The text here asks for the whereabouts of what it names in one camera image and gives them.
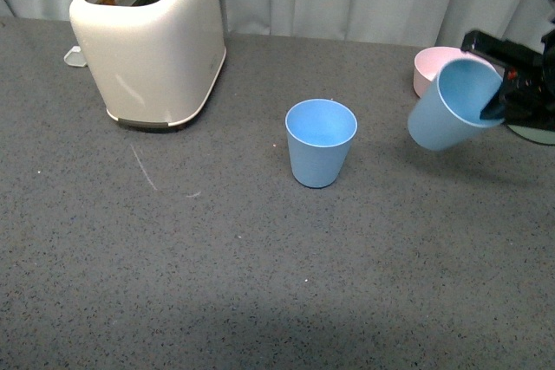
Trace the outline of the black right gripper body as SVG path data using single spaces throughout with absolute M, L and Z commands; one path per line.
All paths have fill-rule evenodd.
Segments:
M 554 32 L 547 32 L 540 42 L 540 53 L 521 48 L 519 61 L 506 71 L 506 122 L 522 132 L 554 130 Z

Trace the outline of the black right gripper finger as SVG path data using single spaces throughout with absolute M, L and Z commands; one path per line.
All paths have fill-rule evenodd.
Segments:
M 511 112 L 512 95 L 514 88 L 508 84 L 502 84 L 497 93 L 492 99 L 484 106 L 480 112 L 482 120 L 497 120 L 505 119 L 506 114 Z
M 542 62 L 542 55 L 539 52 L 516 42 L 501 40 L 477 29 L 464 35 L 460 50 L 470 52 L 504 68 L 536 68 Z

